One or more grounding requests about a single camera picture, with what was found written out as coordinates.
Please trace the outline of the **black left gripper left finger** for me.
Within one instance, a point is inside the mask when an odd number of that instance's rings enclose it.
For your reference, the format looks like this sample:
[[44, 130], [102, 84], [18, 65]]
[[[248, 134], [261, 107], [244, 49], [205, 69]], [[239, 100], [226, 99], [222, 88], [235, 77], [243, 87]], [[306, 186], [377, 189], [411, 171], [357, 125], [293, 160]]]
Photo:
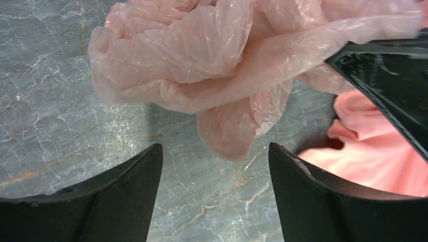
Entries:
[[1, 241], [146, 241], [163, 160], [153, 144], [51, 195], [1, 198]]

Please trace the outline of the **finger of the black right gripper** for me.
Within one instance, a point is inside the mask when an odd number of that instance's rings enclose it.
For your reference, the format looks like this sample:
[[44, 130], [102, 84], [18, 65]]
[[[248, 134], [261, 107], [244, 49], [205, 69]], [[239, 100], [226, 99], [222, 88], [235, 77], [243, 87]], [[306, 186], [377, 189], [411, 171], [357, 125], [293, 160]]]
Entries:
[[427, 30], [417, 38], [347, 43], [326, 60], [427, 159]]

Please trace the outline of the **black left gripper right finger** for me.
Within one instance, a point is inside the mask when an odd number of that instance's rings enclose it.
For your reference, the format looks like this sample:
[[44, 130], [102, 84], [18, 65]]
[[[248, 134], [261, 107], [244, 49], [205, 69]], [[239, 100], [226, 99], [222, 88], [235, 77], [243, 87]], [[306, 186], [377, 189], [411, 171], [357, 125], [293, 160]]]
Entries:
[[269, 169], [285, 241], [427, 241], [427, 198], [348, 181], [277, 143]]

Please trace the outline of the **pink plastic trash bag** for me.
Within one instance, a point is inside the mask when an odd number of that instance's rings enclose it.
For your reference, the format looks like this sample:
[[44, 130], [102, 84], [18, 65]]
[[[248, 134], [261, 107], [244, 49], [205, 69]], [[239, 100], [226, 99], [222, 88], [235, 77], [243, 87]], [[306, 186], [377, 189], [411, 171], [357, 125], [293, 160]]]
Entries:
[[194, 113], [205, 145], [241, 160], [282, 117], [294, 79], [349, 91], [326, 59], [348, 42], [414, 38], [422, 20], [416, 1], [128, 1], [88, 54], [101, 99]]

